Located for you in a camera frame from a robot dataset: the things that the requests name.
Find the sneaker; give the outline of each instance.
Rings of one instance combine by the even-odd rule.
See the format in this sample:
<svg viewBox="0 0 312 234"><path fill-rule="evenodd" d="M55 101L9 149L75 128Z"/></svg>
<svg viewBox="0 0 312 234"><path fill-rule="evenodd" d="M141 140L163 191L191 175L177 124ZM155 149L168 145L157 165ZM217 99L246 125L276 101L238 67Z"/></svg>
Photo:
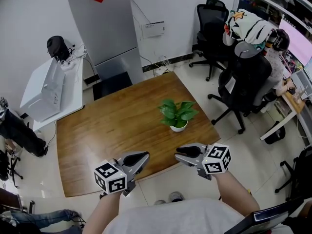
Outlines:
<svg viewBox="0 0 312 234"><path fill-rule="evenodd" d="M173 193L170 193L169 195L170 202L179 202L183 200L184 200L184 196L180 192L173 192Z"/></svg>
<svg viewBox="0 0 312 234"><path fill-rule="evenodd" d="M157 200L154 205L162 205L162 204L165 204L166 201L165 200Z"/></svg>

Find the white wall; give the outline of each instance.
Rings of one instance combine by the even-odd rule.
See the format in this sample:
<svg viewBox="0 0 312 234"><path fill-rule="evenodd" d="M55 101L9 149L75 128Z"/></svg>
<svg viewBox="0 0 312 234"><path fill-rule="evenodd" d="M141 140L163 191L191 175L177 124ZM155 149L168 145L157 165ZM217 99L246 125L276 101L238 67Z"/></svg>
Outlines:
<svg viewBox="0 0 312 234"><path fill-rule="evenodd" d="M165 35L143 39L142 32L136 20L136 36L140 54L151 62L174 58L192 52L192 45L196 42L195 35L199 31L199 20L196 6L206 3L206 0L134 0L151 22L165 21ZM234 0L221 0L229 10ZM132 12L140 24L148 21L131 2ZM149 65L141 59L142 65Z"/></svg>
<svg viewBox="0 0 312 234"><path fill-rule="evenodd" d="M50 58L46 44L55 35L81 43L67 0L0 0L0 96L18 112L32 71Z"/></svg>
<svg viewBox="0 0 312 234"><path fill-rule="evenodd" d="M164 36L143 39L134 20L143 57L157 62L164 60L164 56L173 58L191 53L199 30L195 8L206 0L134 1L151 22L164 20L166 24ZM222 1L232 9L234 0ZM148 23L133 3L132 10L140 24ZM18 112L32 71L50 58L46 43L54 35L63 36L72 44L81 43L67 0L0 0L0 96L7 98ZM148 64L142 59L142 66Z"/></svg>

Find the tiled floor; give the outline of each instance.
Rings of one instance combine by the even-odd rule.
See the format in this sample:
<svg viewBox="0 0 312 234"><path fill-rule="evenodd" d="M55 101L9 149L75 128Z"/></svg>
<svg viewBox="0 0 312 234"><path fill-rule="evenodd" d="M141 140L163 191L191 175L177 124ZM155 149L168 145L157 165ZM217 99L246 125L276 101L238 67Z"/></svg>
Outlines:
<svg viewBox="0 0 312 234"><path fill-rule="evenodd" d="M215 70L212 79L206 82L207 66L188 66L189 61L171 65L173 70L194 96L209 119L214 119L225 111L227 107L216 100L208 100L207 94L218 94L219 70ZM146 79L152 78L153 71L144 73ZM92 89L84 92L84 102L93 101ZM230 171L248 189L260 204L262 209L284 202L288 188L275 194L276 187L289 177L287 171L279 166L283 160L292 164L304 148L304 143L297 130L296 122L290 121L285 125L286 138L273 145L260 141L259 137L274 124L268 113L249 115L244 118L246 131L237 134L238 122L234 114L227 115L215 125L221 140L230 146L232 162ZM46 140L54 135L55 126L50 124L42 132ZM65 198L59 175L56 138L51 142L47 156L37 158L27 152L21 155L22 162L17 170L24 176L24 180L17 181L20 186L18 193L24 202L35 200L35 213L46 213L53 210L69 208L82 213L88 219L98 202L98 194ZM196 174L194 168L177 164L158 174L138 181L137 187L128 197L121 199L120 211L138 206L153 205L156 200L167 200L169 193L180 191L188 198L210 197L219 198L215 180L207 181ZM61 223L48 228L48 231L58 231L68 223Z"/></svg>

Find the desk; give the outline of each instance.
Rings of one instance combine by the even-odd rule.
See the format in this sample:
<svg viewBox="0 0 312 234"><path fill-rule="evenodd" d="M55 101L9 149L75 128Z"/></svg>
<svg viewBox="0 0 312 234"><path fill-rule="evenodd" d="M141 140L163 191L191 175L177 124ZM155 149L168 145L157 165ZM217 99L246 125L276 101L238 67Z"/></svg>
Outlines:
<svg viewBox="0 0 312 234"><path fill-rule="evenodd" d="M104 159L127 151L148 151L150 161L136 179L177 163L176 148L193 142L213 144L220 139L198 104L199 114L183 132L159 121L158 106L166 98L195 101L174 72L107 95L57 121L60 176L66 197L100 191L93 169Z"/></svg>
<svg viewBox="0 0 312 234"><path fill-rule="evenodd" d="M65 79L60 102L60 112L41 122L34 120L33 131L39 130L45 125L48 125L51 122L61 119L83 108L82 69L83 59L78 59L78 63L75 65L75 67L72 70L65 72Z"/></svg>
<svg viewBox="0 0 312 234"><path fill-rule="evenodd" d="M286 93L284 93L282 95L282 97L283 97L284 101L287 103L287 105L290 107L291 112L280 123L278 123L271 130L269 130L263 136L261 136L260 137L261 140L264 140L265 138L267 138L268 136L270 136L271 134L276 132L278 129L280 129L282 126L284 126L288 121L290 121L295 115L301 113L301 111L305 105L305 101L303 101L303 100L299 104L297 104L293 100L293 96L288 91Z"/></svg>

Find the trash bin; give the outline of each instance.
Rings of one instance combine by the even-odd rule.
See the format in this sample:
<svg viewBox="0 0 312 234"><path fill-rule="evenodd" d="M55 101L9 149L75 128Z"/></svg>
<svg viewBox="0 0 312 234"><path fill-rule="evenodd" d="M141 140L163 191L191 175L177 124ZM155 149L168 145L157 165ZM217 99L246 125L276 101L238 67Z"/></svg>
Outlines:
<svg viewBox="0 0 312 234"><path fill-rule="evenodd" d="M286 135L286 131L285 131L285 127L282 126L280 129L278 129L276 132L272 133L270 136L266 137L264 139L264 141L271 145L283 138L285 138L285 135Z"/></svg>

